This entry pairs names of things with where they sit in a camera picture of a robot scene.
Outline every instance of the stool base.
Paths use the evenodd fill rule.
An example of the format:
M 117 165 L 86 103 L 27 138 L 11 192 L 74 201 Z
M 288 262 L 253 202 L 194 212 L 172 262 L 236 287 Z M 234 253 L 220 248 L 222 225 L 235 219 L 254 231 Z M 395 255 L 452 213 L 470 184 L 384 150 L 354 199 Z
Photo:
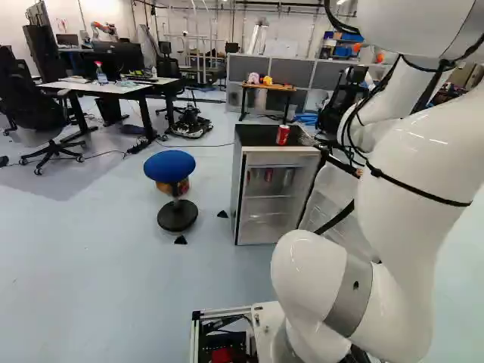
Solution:
M 175 200 L 158 212 L 158 225 L 170 232 L 181 232 L 194 224 L 198 217 L 197 206 L 186 199 Z

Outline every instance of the red soda can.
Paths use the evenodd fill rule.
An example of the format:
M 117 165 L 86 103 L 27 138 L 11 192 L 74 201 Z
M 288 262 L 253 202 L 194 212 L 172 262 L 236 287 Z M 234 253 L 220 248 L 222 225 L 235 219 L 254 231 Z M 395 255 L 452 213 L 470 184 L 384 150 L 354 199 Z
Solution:
M 279 125 L 278 136 L 275 139 L 275 142 L 280 146 L 285 145 L 287 143 L 287 138 L 289 138 L 289 131 L 290 128 L 288 125 Z
M 272 182 L 272 175 L 273 174 L 274 174 L 273 168 L 267 168 L 265 170 L 265 174 L 264 174 L 265 181 L 268 182 L 268 183 Z

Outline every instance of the storage cabinet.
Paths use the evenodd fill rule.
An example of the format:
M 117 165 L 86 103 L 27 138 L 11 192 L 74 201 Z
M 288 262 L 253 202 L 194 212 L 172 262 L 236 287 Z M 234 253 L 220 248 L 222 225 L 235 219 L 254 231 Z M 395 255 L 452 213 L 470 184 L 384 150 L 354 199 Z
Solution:
M 236 125 L 231 224 L 235 244 L 274 244 L 301 219 L 320 153 L 311 138 L 291 126 L 290 140 L 276 145 L 278 126 Z

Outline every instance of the robot base platform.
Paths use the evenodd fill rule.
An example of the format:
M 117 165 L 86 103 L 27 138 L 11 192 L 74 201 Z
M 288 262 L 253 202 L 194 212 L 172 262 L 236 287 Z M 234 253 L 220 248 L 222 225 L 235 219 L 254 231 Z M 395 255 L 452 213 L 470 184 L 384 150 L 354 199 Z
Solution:
M 250 323 L 249 327 L 238 324 L 243 319 Z M 234 363 L 304 363 L 290 348 L 284 321 L 284 312 L 277 301 L 195 311 L 191 321 L 190 363 L 209 363 L 216 352 L 230 352 Z M 366 353 L 353 346 L 352 353 L 340 363 L 368 363 L 359 359 L 362 355 Z

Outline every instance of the blue stool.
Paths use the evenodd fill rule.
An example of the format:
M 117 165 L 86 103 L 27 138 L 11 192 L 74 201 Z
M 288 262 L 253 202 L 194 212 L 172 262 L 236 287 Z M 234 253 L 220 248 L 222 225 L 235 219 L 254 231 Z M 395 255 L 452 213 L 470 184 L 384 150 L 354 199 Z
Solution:
M 179 199 L 189 188 L 188 176 L 195 165 L 195 159 L 180 150 L 162 151 L 144 162 L 144 174 L 157 183 L 158 189 L 175 198 L 158 212 L 158 225 L 167 231 L 184 231 L 198 217 L 198 208 L 193 202 Z

